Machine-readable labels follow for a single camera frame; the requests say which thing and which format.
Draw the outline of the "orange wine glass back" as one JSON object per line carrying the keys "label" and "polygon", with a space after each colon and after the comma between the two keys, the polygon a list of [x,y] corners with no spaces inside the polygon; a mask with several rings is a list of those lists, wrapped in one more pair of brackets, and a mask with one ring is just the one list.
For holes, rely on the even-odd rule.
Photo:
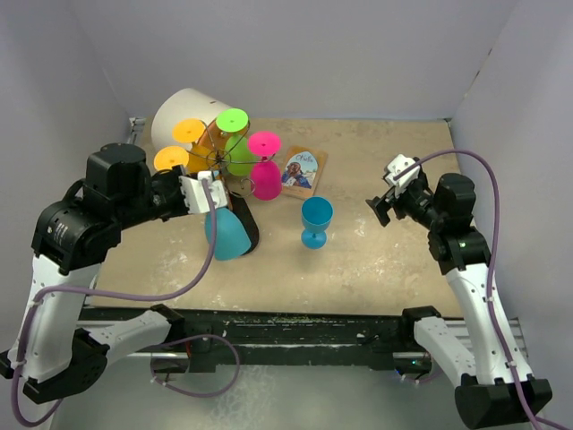
{"label": "orange wine glass back", "polygon": [[179,146],[167,146],[157,152],[153,160],[154,168],[159,172],[170,170],[176,166],[187,168],[189,163],[189,152]]}

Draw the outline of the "orange wine glass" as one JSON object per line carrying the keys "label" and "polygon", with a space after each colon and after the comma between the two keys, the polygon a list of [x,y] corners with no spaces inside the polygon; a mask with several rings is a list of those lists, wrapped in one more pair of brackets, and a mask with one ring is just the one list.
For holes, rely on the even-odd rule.
{"label": "orange wine glass", "polygon": [[186,118],[178,122],[172,130],[172,137],[177,143],[188,146],[187,170],[190,173],[219,170],[216,147],[202,120]]}
{"label": "orange wine glass", "polygon": [[187,168],[189,163],[189,152],[179,146],[167,146],[157,152],[153,160],[154,168],[159,172],[170,170],[176,166]]}

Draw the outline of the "orange wine glass front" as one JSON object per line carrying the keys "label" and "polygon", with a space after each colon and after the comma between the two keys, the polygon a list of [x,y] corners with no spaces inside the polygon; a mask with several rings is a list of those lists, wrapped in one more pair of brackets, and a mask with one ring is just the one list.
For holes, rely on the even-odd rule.
{"label": "orange wine glass front", "polygon": [[178,122],[172,130],[172,137],[177,143],[188,146],[187,170],[190,173],[219,170],[216,147],[202,120],[186,118]]}

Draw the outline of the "blue wine glass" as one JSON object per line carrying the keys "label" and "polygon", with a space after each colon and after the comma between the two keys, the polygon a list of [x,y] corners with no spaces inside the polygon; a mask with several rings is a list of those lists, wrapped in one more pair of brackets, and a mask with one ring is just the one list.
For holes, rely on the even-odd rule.
{"label": "blue wine glass", "polygon": [[229,261],[246,254],[252,241],[240,219],[228,208],[219,208],[216,214],[216,240],[214,258]]}
{"label": "blue wine glass", "polygon": [[301,208],[304,230],[301,241],[309,249],[317,250],[328,241],[327,228],[334,215],[334,208],[329,200],[313,196],[307,199]]}

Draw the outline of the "blue wine glass front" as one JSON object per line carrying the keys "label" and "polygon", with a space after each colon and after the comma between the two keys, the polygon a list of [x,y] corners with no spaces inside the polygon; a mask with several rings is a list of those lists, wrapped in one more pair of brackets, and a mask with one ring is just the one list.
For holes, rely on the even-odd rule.
{"label": "blue wine glass front", "polygon": [[240,219],[228,208],[219,208],[216,214],[216,240],[214,258],[229,261],[246,254],[252,241]]}

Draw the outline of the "green wine glass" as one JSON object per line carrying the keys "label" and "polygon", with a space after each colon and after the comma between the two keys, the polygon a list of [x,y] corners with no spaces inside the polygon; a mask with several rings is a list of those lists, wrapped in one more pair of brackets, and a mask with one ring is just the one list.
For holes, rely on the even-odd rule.
{"label": "green wine glass", "polygon": [[224,161],[228,173],[233,176],[248,176],[255,160],[247,147],[246,134],[250,126],[248,114],[240,108],[229,108],[218,115],[216,125],[227,136]]}

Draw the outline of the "pink wine glass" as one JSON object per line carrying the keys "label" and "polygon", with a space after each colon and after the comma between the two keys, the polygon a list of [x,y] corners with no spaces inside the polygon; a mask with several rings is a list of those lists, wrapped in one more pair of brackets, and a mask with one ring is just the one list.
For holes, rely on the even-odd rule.
{"label": "pink wine glass", "polygon": [[281,148],[280,138],[273,132],[260,131],[248,139],[247,145],[249,151],[260,158],[251,171],[253,195],[262,201],[273,200],[282,190],[281,170],[273,160]]}

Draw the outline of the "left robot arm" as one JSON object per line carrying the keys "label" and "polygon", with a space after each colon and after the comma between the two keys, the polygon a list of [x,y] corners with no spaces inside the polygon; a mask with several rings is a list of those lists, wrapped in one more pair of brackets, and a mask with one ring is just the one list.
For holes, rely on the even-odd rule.
{"label": "left robot arm", "polygon": [[183,344],[184,318],[160,299],[108,334],[77,325],[87,292],[123,231],[186,214],[183,174],[181,166],[152,174],[143,149],[110,143],[88,157],[85,177],[39,215],[31,244],[28,308],[36,313],[28,343],[1,355],[2,376],[23,381],[34,403],[88,390],[113,362],[140,349],[174,351]]}

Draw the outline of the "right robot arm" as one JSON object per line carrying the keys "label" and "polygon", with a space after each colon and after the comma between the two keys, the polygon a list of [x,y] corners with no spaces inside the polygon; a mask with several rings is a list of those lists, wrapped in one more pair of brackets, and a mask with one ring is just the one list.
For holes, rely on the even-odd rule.
{"label": "right robot arm", "polygon": [[406,309],[398,328],[408,350],[423,347],[449,378],[458,414],[469,429],[525,423],[552,398],[545,379],[534,376],[521,353],[500,297],[488,275],[492,256],[473,226],[475,185],[456,173],[443,175],[435,189],[425,173],[396,180],[386,175],[389,190],[368,201],[382,226],[389,212],[427,228],[429,250],[439,264],[462,310],[470,344],[453,334],[430,307]]}

